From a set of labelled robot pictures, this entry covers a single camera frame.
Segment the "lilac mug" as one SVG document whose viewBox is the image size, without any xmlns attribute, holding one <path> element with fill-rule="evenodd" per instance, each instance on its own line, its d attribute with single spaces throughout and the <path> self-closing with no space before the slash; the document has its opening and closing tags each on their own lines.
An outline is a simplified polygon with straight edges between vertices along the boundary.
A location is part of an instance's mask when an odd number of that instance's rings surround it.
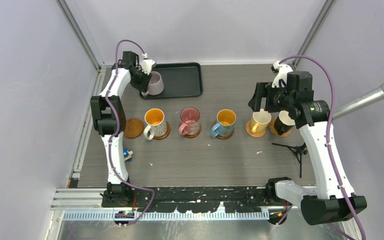
<svg viewBox="0 0 384 240">
<path fill-rule="evenodd" d="M 156 96 L 164 91 L 164 83 L 161 74 L 157 71 L 151 71 L 150 75 L 151 78 L 148 83 L 147 91 L 140 93 L 142 96 Z"/>
</svg>

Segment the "yellow mug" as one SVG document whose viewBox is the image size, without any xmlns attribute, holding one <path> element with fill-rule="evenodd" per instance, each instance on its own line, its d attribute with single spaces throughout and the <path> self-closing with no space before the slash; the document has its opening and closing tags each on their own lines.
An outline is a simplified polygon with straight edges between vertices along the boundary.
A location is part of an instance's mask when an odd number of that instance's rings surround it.
<svg viewBox="0 0 384 240">
<path fill-rule="evenodd" d="M 268 111 L 261 108 L 259 111 L 254 112 L 252 114 L 252 118 L 250 122 L 250 127 L 252 129 L 251 131 L 253 133 L 261 132 L 264 128 L 267 128 L 271 120 L 272 120 L 271 114 Z"/>
</svg>

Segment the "woven rattan coaster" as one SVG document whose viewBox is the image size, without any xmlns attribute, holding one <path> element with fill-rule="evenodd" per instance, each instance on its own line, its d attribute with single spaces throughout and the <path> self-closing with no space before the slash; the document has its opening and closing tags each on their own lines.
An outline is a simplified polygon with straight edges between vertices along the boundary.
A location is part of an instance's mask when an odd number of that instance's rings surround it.
<svg viewBox="0 0 384 240">
<path fill-rule="evenodd" d="M 288 130 L 287 132 L 285 132 L 285 133 L 283 133 L 283 134 L 278 134 L 278 132 L 276 131 L 276 129 L 275 129 L 275 119 L 272 119 L 270 122 L 269 122 L 269 124 L 268 124 L 268 128 L 269 128 L 269 130 L 271 131 L 271 133 L 272 134 L 274 134 L 275 136 L 277 136 L 277 137 L 282 137 L 282 138 L 284 138 L 284 137 L 288 137 L 290 134 L 291 134 L 291 132 L 292 132 L 292 129 L 290 129 L 290 130 Z"/>
<path fill-rule="evenodd" d="M 251 136 L 251 137 L 254 137 L 254 138 L 261 138 L 262 136 L 265 135 L 267 129 L 264 128 L 262 131 L 260 132 L 252 132 L 252 128 L 251 128 L 251 120 L 249 120 L 247 123 L 246 123 L 246 126 L 245 126 L 245 130 L 246 132 Z"/>
</svg>

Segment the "black serving tray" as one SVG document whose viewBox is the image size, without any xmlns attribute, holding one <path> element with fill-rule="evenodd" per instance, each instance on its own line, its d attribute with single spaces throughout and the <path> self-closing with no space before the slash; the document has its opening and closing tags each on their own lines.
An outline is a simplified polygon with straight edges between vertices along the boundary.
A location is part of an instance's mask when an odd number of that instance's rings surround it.
<svg viewBox="0 0 384 240">
<path fill-rule="evenodd" d="M 164 90 L 158 95 L 139 94 L 144 100 L 198 97 L 204 91 L 202 69 L 197 62 L 162 63 L 153 70 L 161 75 Z"/>
</svg>

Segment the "black mug cream inside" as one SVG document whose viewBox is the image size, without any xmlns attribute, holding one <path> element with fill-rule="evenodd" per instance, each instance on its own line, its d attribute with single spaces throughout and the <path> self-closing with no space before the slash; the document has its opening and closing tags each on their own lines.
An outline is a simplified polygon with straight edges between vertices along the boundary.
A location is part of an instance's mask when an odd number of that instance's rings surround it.
<svg viewBox="0 0 384 240">
<path fill-rule="evenodd" d="M 289 116 L 289 112 L 281 110 L 275 119 L 274 127 L 279 135 L 286 133 L 295 126 L 295 121 Z"/>
</svg>

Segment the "white mug orange inside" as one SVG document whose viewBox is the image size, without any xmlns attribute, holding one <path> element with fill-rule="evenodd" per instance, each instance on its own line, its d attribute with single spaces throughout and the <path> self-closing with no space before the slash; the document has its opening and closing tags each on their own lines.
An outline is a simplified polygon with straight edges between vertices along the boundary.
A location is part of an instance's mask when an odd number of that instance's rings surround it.
<svg viewBox="0 0 384 240">
<path fill-rule="evenodd" d="M 154 137 L 160 137 L 167 131 L 167 121 L 164 112 L 159 108 L 152 108 L 144 115 L 146 126 L 143 130 L 143 136 L 147 140 L 153 140 Z"/>
</svg>

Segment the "blue mug orange inside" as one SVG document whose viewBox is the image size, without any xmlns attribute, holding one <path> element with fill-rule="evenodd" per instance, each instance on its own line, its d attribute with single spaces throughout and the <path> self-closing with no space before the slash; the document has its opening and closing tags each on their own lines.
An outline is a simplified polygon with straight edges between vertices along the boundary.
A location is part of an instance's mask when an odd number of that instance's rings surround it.
<svg viewBox="0 0 384 240">
<path fill-rule="evenodd" d="M 230 125 L 234 125 L 236 123 L 237 116 L 230 109 L 222 109 L 216 115 L 216 120 L 219 124 L 225 125 L 224 129 L 227 130 Z"/>
</svg>

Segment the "brown wooden coaster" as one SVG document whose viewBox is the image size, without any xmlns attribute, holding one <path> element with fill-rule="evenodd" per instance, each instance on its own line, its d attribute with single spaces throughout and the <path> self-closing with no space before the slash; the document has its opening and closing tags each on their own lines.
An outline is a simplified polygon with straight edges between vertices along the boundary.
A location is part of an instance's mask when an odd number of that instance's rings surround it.
<svg viewBox="0 0 384 240">
<path fill-rule="evenodd" d="M 171 126 L 170 126 L 170 123 L 169 122 L 166 122 L 166 126 L 167 126 L 167 130 L 166 132 L 162 135 L 162 136 L 154 136 L 153 139 L 154 140 L 163 140 L 165 138 L 167 138 L 171 132 Z"/>
<path fill-rule="evenodd" d="M 227 140 L 231 138 L 234 135 L 235 132 L 235 126 L 234 125 L 228 125 L 228 129 L 224 129 L 225 125 L 218 123 L 217 121 L 214 121 L 211 126 L 210 135 L 213 138 L 217 138 L 220 140 Z"/>
<path fill-rule="evenodd" d="M 126 121 L 123 136 L 128 139 L 134 139 L 143 134 L 145 127 L 142 120 L 139 118 L 129 118 Z"/>
<path fill-rule="evenodd" d="M 187 138 L 187 139 L 196 138 L 201 133 L 201 130 L 202 130 L 202 125 L 199 124 L 199 130 L 198 130 L 198 132 L 196 134 L 193 134 L 193 135 L 185 134 L 182 137 Z"/>
</svg>

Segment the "pink patterned mug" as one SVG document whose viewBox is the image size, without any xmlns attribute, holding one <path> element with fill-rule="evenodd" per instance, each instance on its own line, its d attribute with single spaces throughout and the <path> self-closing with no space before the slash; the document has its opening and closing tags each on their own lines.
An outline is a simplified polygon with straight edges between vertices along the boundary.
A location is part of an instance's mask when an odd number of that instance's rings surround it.
<svg viewBox="0 0 384 240">
<path fill-rule="evenodd" d="M 200 112 L 195 107 L 186 107 L 180 113 L 180 124 L 178 133 L 183 135 L 194 135 L 200 128 Z"/>
</svg>

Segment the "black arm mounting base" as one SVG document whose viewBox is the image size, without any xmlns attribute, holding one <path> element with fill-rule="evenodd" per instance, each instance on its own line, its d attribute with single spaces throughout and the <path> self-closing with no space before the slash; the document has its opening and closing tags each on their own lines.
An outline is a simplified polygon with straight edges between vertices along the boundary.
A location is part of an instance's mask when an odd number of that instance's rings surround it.
<svg viewBox="0 0 384 240">
<path fill-rule="evenodd" d="M 103 208 L 132 208 L 147 213 L 256 213 L 269 208 L 285 212 L 290 203 L 272 199 L 263 186 L 153 187 L 150 191 L 124 187 L 100 194 Z"/>
</svg>

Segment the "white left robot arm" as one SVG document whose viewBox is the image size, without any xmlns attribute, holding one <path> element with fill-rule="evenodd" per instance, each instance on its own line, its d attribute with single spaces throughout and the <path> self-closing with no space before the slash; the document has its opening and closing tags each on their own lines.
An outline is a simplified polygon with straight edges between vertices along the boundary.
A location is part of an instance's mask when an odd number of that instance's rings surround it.
<svg viewBox="0 0 384 240">
<path fill-rule="evenodd" d="M 151 71 L 156 62 L 143 54 L 143 60 L 132 51 L 125 51 L 111 68 L 111 77 L 99 95 L 90 98 L 92 123 L 105 148 L 108 177 L 103 198 L 128 207 L 133 202 L 133 190 L 125 165 L 123 136 L 127 119 L 121 96 L 128 85 L 146 92 Z"/>
</svg>

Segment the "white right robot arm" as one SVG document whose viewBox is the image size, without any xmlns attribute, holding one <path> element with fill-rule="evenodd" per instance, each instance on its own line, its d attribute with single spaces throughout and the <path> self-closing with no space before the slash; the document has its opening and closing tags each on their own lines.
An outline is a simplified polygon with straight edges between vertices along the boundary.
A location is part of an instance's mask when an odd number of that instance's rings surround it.
<svg viewBox="0 0 384 240">
<path fill-rule="evenodd" d="M 316 180 L 316 190 L 296 184 L 289 177 L 270 178 L 265 198 L 271 205 L 283 200 L 300 208 L 311 226 L 348 221 L 368 206 L 356 195 L 336 147 L 332 115 L 324 100 L 314 100 L 313 76 L 307 71 L 291 71 L 272 82 L 257 82 L 248 106 L 269 113 L 287 111 L 302 136 Z"/>
</svg>

